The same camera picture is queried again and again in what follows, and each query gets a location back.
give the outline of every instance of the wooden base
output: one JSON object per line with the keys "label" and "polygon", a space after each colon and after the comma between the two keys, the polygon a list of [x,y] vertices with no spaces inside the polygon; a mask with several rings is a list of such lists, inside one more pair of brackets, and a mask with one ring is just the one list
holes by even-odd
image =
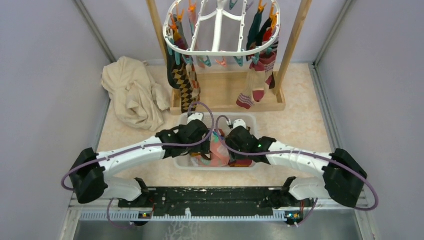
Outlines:
{"label": "wooden base", "polygon": [[[224,113],[275,112],[286,108],[282,89],[276,95],[272,90],[267,91],[262,101],[255,102],[249,110],[236,105],[239,94],[246,87],[247,74],[246,71],[198,73],[197,79],[201,87],[200,101],[213,112]],[[181,100],[175,91],[172,92],[170,111],[172,115],[181,114]],[[206,112],[206,109],[199,105],[197,111]]]}

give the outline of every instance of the beige floor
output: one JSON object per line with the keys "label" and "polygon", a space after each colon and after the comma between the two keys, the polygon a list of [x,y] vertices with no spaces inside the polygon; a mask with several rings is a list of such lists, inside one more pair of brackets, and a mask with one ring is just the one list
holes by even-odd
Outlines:
{"label": "beige floor", "polygon": [[[149,69],[156,81],[166,86],[171,92],[171,87],[167,83],[166,68],[150,66]],[[330,144],[308,65],[291,64],[282,88],[287,102],[284,111],[252,113],[256,117],[259,134],[276,138],[293,147],[314,152],[330,152]],[[157,131],[174,127],[179,118],[172,116],[169,112],[164,112],[163,115],[165,124]],[[114,113],[112,103],[98,151],[119,149],[141,142],[153,135],[155,135],[154,132],[134,129],[120,122]],[[118,175],[121,178],[141,178],[149,187],[281,186],[291,176],[307,177],[308,175],[287,167],[263,163],[249,171],[181,170],[175,167],[174,160],[170,158],[142,164]]]}

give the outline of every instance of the laundry basket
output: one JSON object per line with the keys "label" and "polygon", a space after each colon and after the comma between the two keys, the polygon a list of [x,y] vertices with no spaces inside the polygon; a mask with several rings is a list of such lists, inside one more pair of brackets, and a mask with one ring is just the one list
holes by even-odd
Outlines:
{"label": "laundry basket", "polygon": [[[212,127],[212,119],[209,112],[203,112],[203,120],[202,122],[208,127]],[[232,122],[237,119],[244,120],[246,122],[246,126],[250,127],[250,133],[255,137],[258,137],[258,126],[256,123],[256,118],[252,114],[248,113],[230,113],[230,112],[214,112],[213,118],[215,122],[217,118],[221,115],[227,116]],[[178,125],[186,125],[187,124],[187,113],[182,114],[179,117]],[[227,125],[227,121],[225,119],[219,120],[219,128],[228,135],[231,132],[231,129]],[[249,171],[254,169],[257,165],[253,162],[249,167],[230,167],[230,166],[221,166],[221,167],[211,167],[204,165],[197,165],[192,161],[192,157],[190,155],[187,156],[179,156],[174,158],[175,166],[179,169],[184,170],[201,170],[201,171]]]}

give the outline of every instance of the gray wall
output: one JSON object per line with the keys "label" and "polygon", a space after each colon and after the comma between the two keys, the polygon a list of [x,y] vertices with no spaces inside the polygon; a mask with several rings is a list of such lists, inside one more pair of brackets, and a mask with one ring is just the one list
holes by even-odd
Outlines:
{"label": "gray wall", "polygon": [[0,239],[59,237],[60,180],[95,140],[106,64],[72,1],[0,2]]}
{"label": "gray wall", "polygon": [[[147,8],[145,0],[83,0],[86,4],[91,16],[96,22],[98,28],[103,34],[107,44],[112,50],[116,58],[127,56],[139,60],[149,60],[164,64],[162,53],[156,38],[152,20]],[[157,9],[162,22],[174,0],[156,0]],[[188,0],[181,2],[181,8],[184,8],[184,33],[187,38],[190,35],[190,28],[187,19]],[[198,11],[200,10],[200,0],[197,0]],[[241,15],[243,1],[240,0],[234,9],[233,14]],[[283,59],[283,52],[286,49],[289,36],[295,22],[296,14],[299,9],[300,0],[278,0],[281,8],[281,37],[278,55],[278,61]],[[293,54],[293,62],[312,62],[314,61],[324,44],[336,18],[341,11],[346,0],[313,0],[303,26],[302,33],[297,43],[296,50]],[[216,0],[210,0],[205,13],[211,13],[216,6]],[[244,28],[245,48],[249,27],[252,24],[259,0],[247,12],[246,26]],[[264,21],[268,18],[270,4],[263,13]],[[211,19],[202,23],[199,34],[199,47],[201,49],[210,50],[213,42],[213,29],[215,19]],[[230,51],[237,49],[238,32],[240,24],[235,21],[224,18],[223,36],[221,40],[222,50]]]}
{"label": "gray wall", "polygon": [[423,239],[423,9],[358,0],[319,67],[343,145],[380,196],[383,240]]}

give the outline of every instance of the wooden pole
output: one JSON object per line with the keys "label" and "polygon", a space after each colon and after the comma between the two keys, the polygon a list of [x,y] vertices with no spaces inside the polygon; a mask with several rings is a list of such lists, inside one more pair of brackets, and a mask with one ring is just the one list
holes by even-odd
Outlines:
{"label": "wooden pole", "polygon": [[[162,33],[162,21],[159,17],[158,8],[156,7],[155,0],[146,0],[148,11],[150,12],[151,21],[153,23],[154,31],[156,32],[157,41],[159,42],[160,50],[162,51],[163,60],[165,65],[167,64],[167,44],[165,43],[164,34]],[[177,89],[172,89],[173,95],[176,96],[176,99],[180,99],[180,91]]]}
{"label": "wooden pole", "polygon": [[295,52],[295,47],[298,43],[299,36],[301,35],[301,31],[304,26],[306,16],[308,15],[311,3],[312,0],[302,0],[300,3],[296,20],[294,21],[293,29],[291,30],[290,38],[288,39],[287,48],[285,49],[284,57],[282,58],[281,66],[279,67],[275,88],[273,89],[273,93],[275,95],[280,92],[281,84],[283,83],[284,77],[286,76],[293,53]]}

